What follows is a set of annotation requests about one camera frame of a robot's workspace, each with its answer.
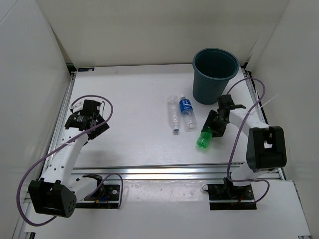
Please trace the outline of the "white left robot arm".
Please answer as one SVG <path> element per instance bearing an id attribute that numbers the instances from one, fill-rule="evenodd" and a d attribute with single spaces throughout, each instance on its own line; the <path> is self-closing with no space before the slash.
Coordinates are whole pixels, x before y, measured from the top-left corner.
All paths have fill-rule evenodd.
<path id="1" fill-rule="evenodd" d="M 70 217 L 79 201 L 100 199 L 105 188 L 102 177 L 86 174 L 71 179 L 72 170 L 82 147 L 105 132 L 109 126 L 101 115 L 72 114 L 65 124 L 62 142 L 65 146 L 55 153 L 42 177 L 29 184 L 28 191 L 38 214 Z"/>

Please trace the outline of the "clear unlabelled plastic bottle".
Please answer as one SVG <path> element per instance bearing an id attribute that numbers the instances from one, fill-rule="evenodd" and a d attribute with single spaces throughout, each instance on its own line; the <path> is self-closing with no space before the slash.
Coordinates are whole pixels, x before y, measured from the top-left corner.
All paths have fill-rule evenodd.
<path id="1" fill-rule="evenodd" d="M 174 134 L 180 130 L 179 101 L 177 96 L 169 96 L 167 99 L 168 122 Z"/>

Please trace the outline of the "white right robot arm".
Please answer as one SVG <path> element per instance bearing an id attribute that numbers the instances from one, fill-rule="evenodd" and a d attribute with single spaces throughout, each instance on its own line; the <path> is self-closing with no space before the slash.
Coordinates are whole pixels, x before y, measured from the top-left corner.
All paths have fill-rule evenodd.
<path id="1" fill-rule="evenodd" d="M 230 183 L 224 186 L 225 196 L 235 199 L 242 193 L 242 187 L 250 185 L 267 171 L 284 167 L 287 156 L 283 129 L 262 122 L 243 105 L 226 104 L 217 111 L 211 110 L 196 142 L 197 147 L 207 149 L 212 138 L 224 135 L 228 124 L 238 127 L 231 158 L 234 157 L 240 133 L 248 137 L 246 162 L 227 173 Z"/>

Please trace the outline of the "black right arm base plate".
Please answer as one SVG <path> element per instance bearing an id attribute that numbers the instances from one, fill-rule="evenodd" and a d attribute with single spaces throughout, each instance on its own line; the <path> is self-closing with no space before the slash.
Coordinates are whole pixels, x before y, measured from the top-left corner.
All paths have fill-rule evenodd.
<path id="1" fill-rule="evenodd" d="M 256 210 L 252 186 L 234 186 L 224 178 L 222 184 L 205 184 L 202 191 L 208 193 L 211 211 Z"/>

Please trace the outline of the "green plastic soda bottle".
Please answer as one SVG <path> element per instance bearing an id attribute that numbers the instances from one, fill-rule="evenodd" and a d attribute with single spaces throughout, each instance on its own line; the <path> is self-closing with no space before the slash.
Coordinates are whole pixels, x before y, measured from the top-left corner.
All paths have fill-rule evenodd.
<path id="1" fill-rule="evenodd" d="M 196 141 L 197 147 L 199 149 L 206 150 L 210 145 L 212 136 L 213 136 L 212 130 L 209 127 L 204 128 L 201 131 L 200 136 Z"/>

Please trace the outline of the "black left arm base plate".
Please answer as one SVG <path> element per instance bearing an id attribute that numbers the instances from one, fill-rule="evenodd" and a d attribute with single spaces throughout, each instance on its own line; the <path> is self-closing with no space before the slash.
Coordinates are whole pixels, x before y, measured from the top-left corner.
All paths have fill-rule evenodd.
<path id="1" fill-rule="evenodd" d="M 117 209 L 120 202 L 121 185 L 104 184 L 102 189 L 102 194 L 98 197 L 77 203 L 76 207 L 82 209 Z"/>

